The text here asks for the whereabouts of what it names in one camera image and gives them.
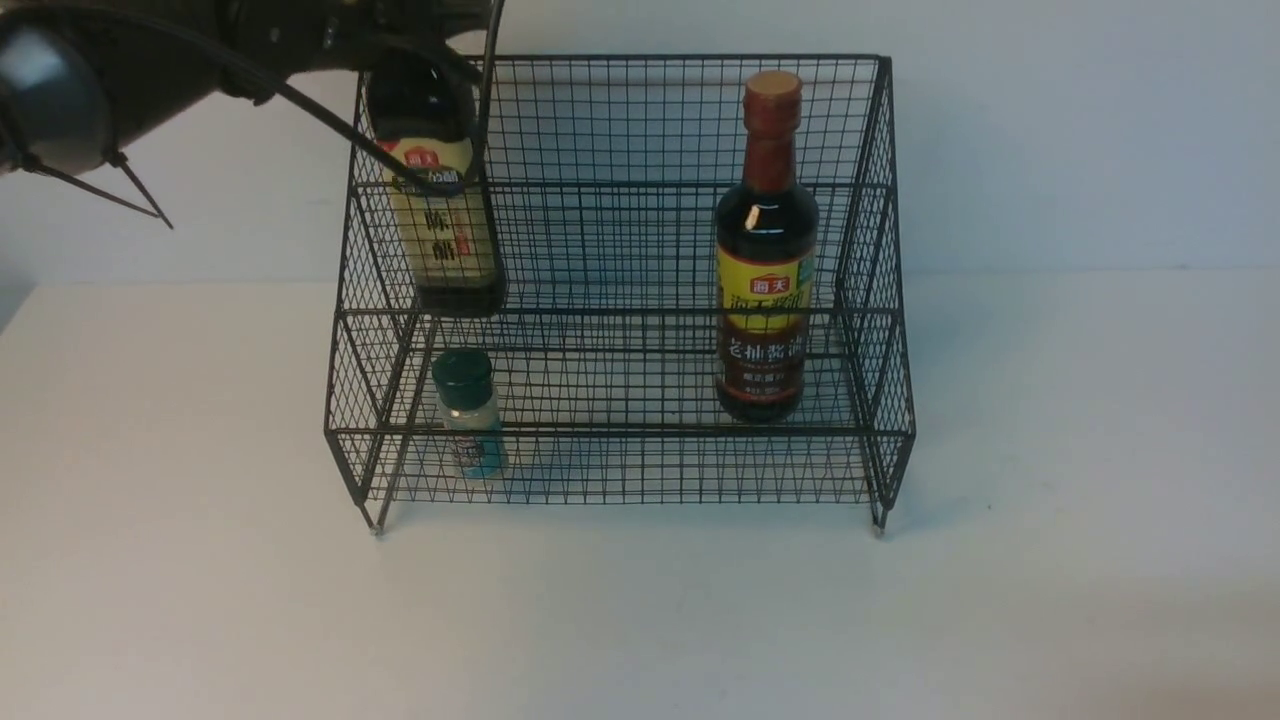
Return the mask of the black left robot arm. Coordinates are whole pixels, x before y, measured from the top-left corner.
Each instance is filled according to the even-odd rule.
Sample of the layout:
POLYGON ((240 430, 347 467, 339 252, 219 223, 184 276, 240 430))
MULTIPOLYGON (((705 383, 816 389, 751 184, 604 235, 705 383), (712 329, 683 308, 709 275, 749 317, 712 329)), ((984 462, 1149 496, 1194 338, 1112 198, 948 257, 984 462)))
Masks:
POLYGON ((490 1, 5 1, 3 172, 77 177, 214 94, 262 104, 274 90, 211 47, 278 79, 367 70, 394 50, 479 81, 449 41, 488 29, 490 1))

